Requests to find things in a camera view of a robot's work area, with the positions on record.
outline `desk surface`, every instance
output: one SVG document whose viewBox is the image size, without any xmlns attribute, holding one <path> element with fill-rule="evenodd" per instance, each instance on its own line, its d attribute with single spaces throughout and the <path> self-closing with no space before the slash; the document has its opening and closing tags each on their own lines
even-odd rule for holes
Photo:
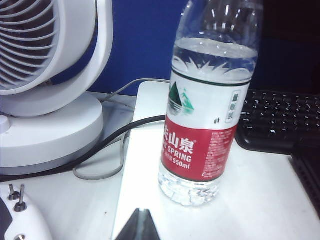
<svg viewBox="0 0 320 240">
<path fill-rule="evenodd" d="M 134 120 L 163 115 L 169 85 L 140 85 Z M 149 209 L 163 240 L 319 240 L 320 220 L 286 155 L 247 151 L 233 142 L 220 192 L 185 207 L 160 190 L 164 124 L 131 131 L 113 229 L 117 237 L 136 208 Z"/>
<path fill-rule="evenodd" d="M 134 107 L 136 98 L 115 96 L 112 100 Z M 104 136 L 127 124 L 132 115 L 125 106 L 103 103 Z M 117 168 L 120 147 L 118 142 L 103 149 L 79 171 L 103 174 Z M 25 193 L 42 212 L 54 240 L 108 240 L 115 221 L 122 176 L 123 171 L 109 179 L 87 181 L 65 172 L 5 184 L 25 185 Z"/>
</svg>

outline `dark background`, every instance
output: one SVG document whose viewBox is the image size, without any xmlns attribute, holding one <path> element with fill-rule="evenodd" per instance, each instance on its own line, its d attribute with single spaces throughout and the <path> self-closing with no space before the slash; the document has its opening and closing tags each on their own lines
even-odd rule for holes
<svg viewBox="0 0 320 240">
<path fill-rule="evenodd" d="M 110 93 L 138 78 L 170 78 L 186 0 L 113 0 L 113 46 L 90 91 Z M 251 88 L 320 93 L 320 3 L 265 0 L 263 36 Z M 123 94 L 137 95 L 138 84 Z"/>
</svg>

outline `metal knob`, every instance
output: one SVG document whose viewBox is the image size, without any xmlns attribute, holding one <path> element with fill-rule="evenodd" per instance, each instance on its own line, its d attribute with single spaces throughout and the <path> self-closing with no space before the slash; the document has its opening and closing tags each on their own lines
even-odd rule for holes
<svg viewBox="0 0 320 240">
<path fill-rule="evenodd" d="M 10 194 L 8 199 L 10 201 L 17 200 L 20 196 L 19 192 L 14 190 L 14 186 L 12 184 L 9 184 L 9 188 L 10 188 Z"/>
<path fill-rule="evenodd" d="M 25 240 L 25 239 L 26 239 L 26 236 L 23 234 L 20 234 L 14 238 L 14 240 Z"/>
<path fill-rule="evenodd" d="M 27 209 L 27 204 L 24 202 L 24 195 L 25 195 L 25 185 L 21 185 L 20 187 L 20 196 L 19 202 L 17 202 L 14 206 L 14 211 L 17 213 L 23 212 Z"/>
</svg>

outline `bottle bottom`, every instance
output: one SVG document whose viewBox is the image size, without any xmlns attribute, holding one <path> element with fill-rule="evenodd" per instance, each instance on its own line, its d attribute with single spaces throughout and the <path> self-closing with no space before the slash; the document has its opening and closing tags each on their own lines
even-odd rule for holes
<svg viewBox="0 0 320 240">
<path fill-rule="evenodd" d="M 183 206 L 200 206 L 214 199 L 221 177 L 209 182 L 196 182 L 173 175 L 160 163 L 158 181 L 161 190 L 172 201 Z"/>
</svg>

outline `gray cable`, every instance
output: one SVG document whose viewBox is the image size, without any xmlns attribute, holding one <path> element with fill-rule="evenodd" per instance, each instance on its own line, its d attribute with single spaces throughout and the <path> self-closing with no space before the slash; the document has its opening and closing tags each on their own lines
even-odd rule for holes
<svg viewBox="0 0 320 240">
<path fill-rule="evenodd" d="M 121 145 L 120 145 L 120 165 L 114 169 L 114 170 L 111 170 L 107 173 L 104 173 L 104 174 L 83 174 L 83 173 L 80 173 L 78 172 L 78 168 L 80 165 L 74 167 L 72 169 L 73 171 L 73 174 L 79 178 L 79 179 L 83 179 L 83 180 L 89 180 L 89 181 L 92 181 L 92 180 L 101 180 L 101 179 L 108 179 L 108 178 L 111 178 L 112 176 L 116 175 L 117 173 L 119 173 L 123 166 L 124 166 L 124 163 L 125 163 L 125 154 L 124 154 L 124 151 L 125 151 L 125 139 L 126 139 L 126 135 L 127 135 L 128 132 L 122 134 L 121 136 L 121 139 L 113 142 L 112 144 L 114 143 L 117 143 L 119 141 L 121 141 Z"/>
<path fill-rule="evenodd" d="M 160 78 L 139 78 L 136 80 L 133 80 L 131 82 L 129 82 L 127 85 L 123 86 L 122 88 L 120 88 L 119 90 L 111 93 L 109 96 L 106 96 L 104 98 L 104 100 L 108 100 L 110 98 L 112 98 L 113 96 L 117 95 L 118 93 L 121 93 L 123 90 L 125 90 L 126 88 L 128 88 L 130 85 L 139 82 L 139 81 L 150 81 L 150 82 L 159 82 L 159 83 L 170 83 L 169 80 L 165 80 L 165 79 L 160 79 Z"/>
<path fill-rule="evenodd" d="M 119 102 L 119 101 L 115 101 L 115 100 L 111 100 L 111 99 L 104 99 L 104 98 L 102 98 L 102 99 L 98 98 L 98 100 L 101 101 L 101 102 L 109 102 L 109 103 L 114 103 L 114 104 L 120 104 L 120 105 L 123 105 L 123 106 L 126 106 L 126 107 L 130 108 L 131 110 L 135 110 L 135 108 L 133 106 L 130 106 L 129 104 L 126 104 L 126 103 L 123 103 L 123 102 Z"/>
<path fill-rule="evenodd" d="M 121 104 L 121 105 L 124 105 L 124 106 L 132 109 L 132 110 L 135 110 L 134 107 L 132 107 L 132 106 L 126 104 L 126 103 L 122 103 L 122 102 L 119 102 L 119 101 L 111 100 L 110 98 L 114 97 L 118 93 L 120 93 L 123 90 L 125 90 L 126 88 L 128 88 L 130 85 L 132 85 L 132 84 L 134 84 L 136 82 L 139 82 L 139 81 L 170 83 L 169 80 L 159 79 L 159 78 L 139 78 L 139 79 L 136 79 L 136 80 L 133 80 L 133 81 L 129 82 L 127 85 L 125 85 L 122 88 L 120 88 L 119 90 L 113 92 L 109 96 L 99 99 L 99 101 L 101 101 L 101 102 L 111 102 L 111 103 L 115 103 L 115 104 Z M 74 167 L 72 169 L 73 174 L 77 178 L 83 179 L 83 180 L 101 180 L 101 179 L 110 178 L 110 177 L 116 175 L 117 173 L 119 173 L 122 170 L 122 168 L 124 166 L 124 163 L 125 163 L 125 139 L 128 137 L 128 135 L 129 135 L 129 133 L 126 132 L 121 137 L 115 138 L 112 142 L 110 142 L 107 146 L 105 146 L 105 148 L 106 148 L 106 147 L 108 147 L 108 146 L 110 146 L 112 144 L 115 144 L 115 143 L 121 141 L 121 145 L 120 145 L 120 166 L 119 167 L 117 167 L 116 169 L 111 170 L 111 171 L 109 171 L 107 173 L 104 173 L 104 174 L 100 174 L 100 175 L 91 174 L 91 175 L 88 175 L 88 174 L 83 174 L 83 173 L 78 172 L 78 168 L 81 166 L 81 164 L 80 164 L 80 165 L 78 165 L 78 166 L 76 166 L 76 167 Z"/>
</svg>

